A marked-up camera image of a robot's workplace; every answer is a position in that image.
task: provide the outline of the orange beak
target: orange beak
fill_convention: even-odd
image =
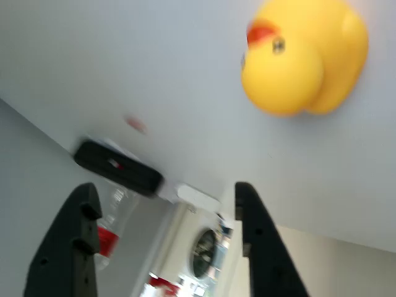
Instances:
[[[258,42],[262,42],[277,32],[278,28],[276,28],[270,22],[266,20],[255,21],[247,28],[247,46],[251,47]]]

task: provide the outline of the rubber duck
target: rubber duck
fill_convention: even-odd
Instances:
[[[264,111],[327,114],[348,96],[368,53],[361,17],[341,0],[270,0],[247,30],[241,80]]]

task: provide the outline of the gray wall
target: gray wall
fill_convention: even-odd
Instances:
[[[78,184],[110,188],[0,100],[0,295],[22,296],[30,260],[54,216]],[[141,288],[173,213],[169,202],[141,199],[110,265],[98,275],[100,296]]]

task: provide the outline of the white wall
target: white wall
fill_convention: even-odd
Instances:
[[[73,188],[88,181],[103,200],[109,191],[103,179],[0,100],[1,296],[22,296],[28,265],[54,216]],[[141,199],[98,276],[100,296],[130,296],[142,286],[172,211],[164,200]]]
[[[312,297],[395,296],[396,254],[279,227]],[[250,296],[249,261],[239,256],[228,297]]]

